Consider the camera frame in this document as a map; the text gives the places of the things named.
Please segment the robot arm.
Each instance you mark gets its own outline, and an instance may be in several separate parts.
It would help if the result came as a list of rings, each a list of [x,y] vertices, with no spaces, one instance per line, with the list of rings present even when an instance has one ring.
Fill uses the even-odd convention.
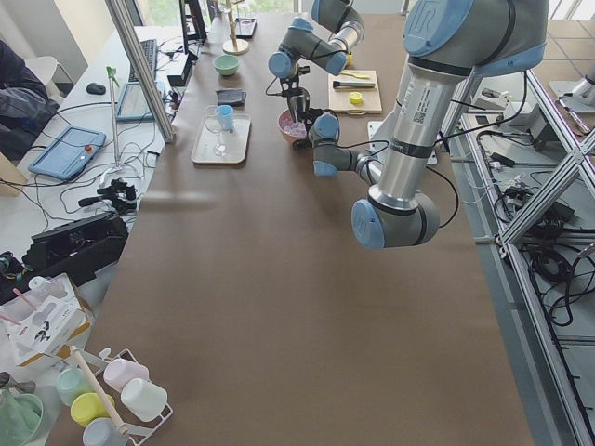
[[[268,68],[280,81],[281,97],[299,94],[301,60],[307,60],[338,76],[349,54],[364,39],[364,20],[348,1],[315,1],[311,19],[293,19]]]
[[[546,1],[419,1],[403,30],[408,54],[398,92],[401,102],[384,121],[386,157],[341,149],[339,124],[318,117],[308,138],[314,173],[352,170],[369,181],[366,198],[351,210],[358,242],[368,249],[427,242],[440,226],[438,209],[417,189],[456,86],[484,77],[526,71],[545,50]]]

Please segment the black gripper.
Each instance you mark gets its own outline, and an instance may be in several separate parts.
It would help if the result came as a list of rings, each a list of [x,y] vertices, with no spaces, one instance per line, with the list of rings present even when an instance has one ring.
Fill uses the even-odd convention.
[[[332,111],[331,109],[315,109],[315,108],[310,108],[305,115],[304,118],[304,125],[306,128],[306,132],[309,133],[310,129],[312,128],[315,120],[317,118],[319,118],[320,116],[324,115],[324,114],[332,114],[333,116],[336,115],[336,113],[334,111]],[[304,138],[299,138],[296,141],[294,141],[291,144],[292,148],[294,150],[300,150],[300,149],[307,149],[307,148],[311,148],[311,142],[309,140],[309,137],[306,136]]]
[[[281,85],[281,96],[283,98],[292,98],[295,96],[299,96],[302,94],[304,90],[303,87],[299,85],[300,77],[302,75],[307,75],[311,71],[311,67],[309,65],[304,66],[297,66],[297,70],[294,74],[291,74],[288,77],[280,79]]]

